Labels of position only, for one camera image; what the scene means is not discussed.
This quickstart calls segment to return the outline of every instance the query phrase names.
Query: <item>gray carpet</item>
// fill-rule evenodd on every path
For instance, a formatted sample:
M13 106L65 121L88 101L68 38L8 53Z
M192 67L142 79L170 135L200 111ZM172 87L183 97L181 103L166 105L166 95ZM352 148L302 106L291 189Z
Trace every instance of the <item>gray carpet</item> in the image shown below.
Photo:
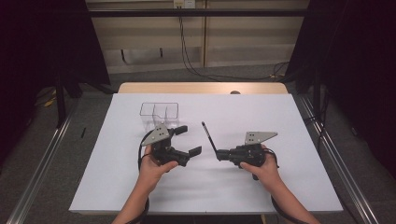
M273 66L218 67L196 69L196 71L206 76L255 78L212 77L220 81L277 81L277 78L265 78L274 73ZM284 71L285 67L280 69L278 74L282 74ZM111 75L110 78L112 85L109 88L113 90L117 90L121 83L127 81L213 81L207 77L193 75L186 69L119 74ZM46 178L35 196L24 223L110 223L114 218L114 216L82 216L68 212L68 207L78 187L78 181L83 175L111 102L110 95L105 95L84 84L81 85L81 88L84 90L84 94L79 100L69 99L66 96L67 107L70 108L72 104L78 104L77 111L72 117L64 140L46 173ZM296 104L301 108L303 118L306 118L307 115L300 104L300 96L295 94L294 84L288 83L287 88L289 92L294 93ZM29 128L8 156L0 176L0 223L7 222L21 197L53 136L56 122L56 105L38 106ZM370 202L378 221L394 223L396 220L396 213L394 213L396 211L396 182L374 159L364 140L355 136L351 128L351 124L340 111L336 102L330 100L327 110L327 131L340 150L349 171ZM310 124L307 125L307 129L311 132L316 144L318 135L315 134ZM320 147L320 155L335 189L353 216L359 223L362 223L359 212L354 207L354 203L323 147ZM354 223L347 210L341 213L316 214L316 217L322 223ZM149 221L158 223L158 219L155 218L153 217ZM211 219L162 217L161 223L237 223L238 220L240 220L239 223L247 223L249 218L252 218L252 223L255 223L255 217L234 217L233 221L227 220L226 217L212 217ZM276 215L271 215L267 216L267 223L283 223L283 220Z

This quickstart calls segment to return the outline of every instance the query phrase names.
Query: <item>person's right hand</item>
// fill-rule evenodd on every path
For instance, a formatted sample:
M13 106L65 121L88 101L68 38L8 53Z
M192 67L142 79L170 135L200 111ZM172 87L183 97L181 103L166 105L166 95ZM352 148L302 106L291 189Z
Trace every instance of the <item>person's right hand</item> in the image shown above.
M269 192L272 192L276 186L283 185L283 181L277 171L275 157L270 153L265 153L265 163L261 167L253 166L246 162L241 162L240 165L246 171L256 175Z

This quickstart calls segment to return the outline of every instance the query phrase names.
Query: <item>forearm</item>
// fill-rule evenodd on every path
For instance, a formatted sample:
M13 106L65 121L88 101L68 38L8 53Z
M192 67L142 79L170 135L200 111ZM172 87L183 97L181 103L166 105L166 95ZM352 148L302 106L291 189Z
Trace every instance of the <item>forearm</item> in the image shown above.
M283 183L279 183L276 188L269 189L269 192L273 196L274 200L290 217L297 218L303 222L309 224L319 223L311 213L309 213L305 207L297 200L297 198L291 193L288 187Z
M113 224L125 224L140 216L145 210L149 190L136 185L128 197L125 205L114 219Z

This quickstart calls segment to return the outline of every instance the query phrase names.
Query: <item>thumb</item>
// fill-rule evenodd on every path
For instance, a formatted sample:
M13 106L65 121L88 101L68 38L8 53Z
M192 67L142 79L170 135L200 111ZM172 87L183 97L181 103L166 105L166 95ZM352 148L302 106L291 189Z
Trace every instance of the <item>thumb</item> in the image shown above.
M240 163L241 167L244 168L244 170L251 172L253 174L255 174L257 172L258 167L256 166L252 166L244 161L241 161Z
M177 161L169 161L168 163L166 163L166 164L164 164L164 165L162 165L160 167L163 170L163 172L166 173L166 172L172 170L173 168L175 168L177 166L178 166Z

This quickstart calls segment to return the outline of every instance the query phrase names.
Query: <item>wall socket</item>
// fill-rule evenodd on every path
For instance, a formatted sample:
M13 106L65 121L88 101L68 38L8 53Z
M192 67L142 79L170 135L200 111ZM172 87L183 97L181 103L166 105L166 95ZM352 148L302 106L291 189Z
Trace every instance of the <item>wall socket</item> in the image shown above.
M195 0L174 0L174 8L195 8Z

